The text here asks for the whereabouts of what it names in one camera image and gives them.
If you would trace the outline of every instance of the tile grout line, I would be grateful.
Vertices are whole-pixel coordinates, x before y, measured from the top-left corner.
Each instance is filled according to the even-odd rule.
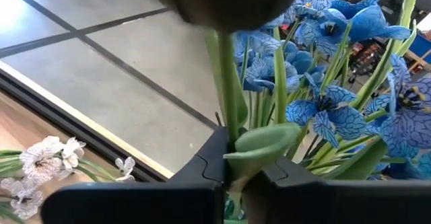
[[[43,7],[41,4],[37,3],[35,0],[22,0],[22,1],[27,3],[30,7],[33,7],[35,10],[39,11],[41,14],[46,16],[48,19],[57,23],[62,28],[69,31],[68,33],[64,33],[64,34],[60,34],[57,36],[52,36],[52,37],[37,40],[37,41],[39,41],[39,44],[43,44],[42,46],[47,46],[49,44],[53,44],[53,43],[60,42],[63,40],[68,40],[71,38],[78,38],[84,44],[93,48],[96,52],[98,52],[104,58],[108,59],[111,63],[113,63],[114,65],[116,65],[117,67],[119,67],[120,69],[122,69],[123,71],[125,71],[127,74],[134,77],[138,81],[140,81],[142,84],[146,85],[147,87],[149,87],[152,90],[154,90],[155,92],[157,92],[163,98],[165,98],[166,100],[168,100],[169,102],[171,102],[172,104],[174,104],[175,106],[180,108],[181,110],[185,111],[187,114],[191,115],[193,118],[195,118],[199,122],[203,123],[205,126],[212,128],[212,129],[216,129],[218,127],[218,125],[215,122],[213,122],[212,120],[210,120],[208,117],[204,116],[202,113],[198,112],[196,109],[189,106],[187,103],[182,101],[180,98],[176,97],[175,95],[170,93],[168,90],[164,89],[162,86],[157,84],[155,81],[152,81],[149,77],[145,76],[143,73],[139,72],[137,69],[128,65],[125,61],[121,60],[119,57],[115,56],[109,50],[105,49],[103,46],[101,46],[97,42],[93,41],[92,39],[87,37],[86,34],[83,33],[85,31],[89,31],[89,33],[96,32],[96,31],[98,31],[98,30],[96,30],[97,26],[91,26],[89,28],[84,28],[82,30],[78,30],[78,29],[74,28],[71,24],[67,23],[65,20],[61,19],[59,16],[55,15],[53,12],[49,11],[47,8]],[[167,9],[160,9],[158,11],[159,11],[158,13],[164,13],[168,10]],[[143,13],[143,14],[146,14],[147,16],[151,16],[151,15],[158,14],[156,12],[157,11],[150,11],[150,12]],[[122,19],[115,20],[114,22],[116,22],[115,26],[121,25],[124,23]],[[109,27],[102,26],[102,29],[100,29],[100,30],[104,30],[107,28],[109,28]],[[27,43],[26,45],[27,45],[27,48],[29,48],[28,50],[37,48],[37,47],[31,47],[31,45],[32,45],[31,42]],[[18,47],[18,46],[11,46],[9,51],[13,51],[13,49],[15,47]]]

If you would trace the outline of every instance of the grey floor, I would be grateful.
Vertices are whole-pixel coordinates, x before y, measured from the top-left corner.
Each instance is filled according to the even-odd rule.
[[[170,171],[216,127],[203,32],[157,0],[0,0],[0,15],[0,61]]]

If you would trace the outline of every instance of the white flower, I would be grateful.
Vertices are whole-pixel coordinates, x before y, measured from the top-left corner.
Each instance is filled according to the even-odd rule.
[[[82,148],[85,146],[85,143],[76,141],[75,137],[67,141],[64,145],[63,152],[61,152],[66,171],[72,172],[73,168],[78,166],[78,159],[84,156],[84,150]]]
[[[21,181],[6,178],[0,182],[0,187],[9,191],[11,196],[16,196],[22,200],[24,197],[31,195],[37,189],[38,185],[29,178],[24,178]]]
[[[60,170],[61,159],[54,157],[64,148],[58,137],[47,137],[21,153],[20,160],[25,175],[37,184],[51,180]]]
[[[13,213],[23,220],[27,220],[38,212],[43,202],[42,191],[33,192],[23,200],[11,200]]]
[[[117,178],[116,181],[122,182],[122,181],[126,181],[126,180],[134,180],[135,178],[130,175],[131,172],[133,171],[133,167],[135,167],[135,160],[133,160],[133,158],[128,157],[126,158],[126,160],[123,161],[120,158],[117,158],[115,160],[115,165],[117,165],[117,167],[120,169],[120,173],[122,175],[122,177]]]

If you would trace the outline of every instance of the flower bouquet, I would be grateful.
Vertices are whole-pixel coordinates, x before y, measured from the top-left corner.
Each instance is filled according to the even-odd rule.
[[[74,137],[62,143],[50,136],[25,151],[0,151],[0,217],[24,223],[44,200],[40,189],[73,174],[85,174],[95,182],[134,181],[131,157],[116,159],[118,169],[106,170],[83,159],[85,146]]]
[[[416,37],[415,2],[404,0],[399,26],[387,25],[378,0],[295,0],[259,30],[207,31],[232,150],[226,222],[246,218],[242,190],[280,157],[326,180],[431,178],[431,79],[413,82],[403,59]],[[355,94],[344,88],[353,45],[375,37],[390,40]],[[372,99],[385,80],[390,92]],[[299,153],[307,135],[315,137]]]

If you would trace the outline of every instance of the dark tulip bud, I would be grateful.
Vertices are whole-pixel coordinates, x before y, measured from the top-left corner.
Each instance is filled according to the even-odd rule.
[[[188,23],[221,32],[255,30],[281,15],[293,0],[159,0]]]

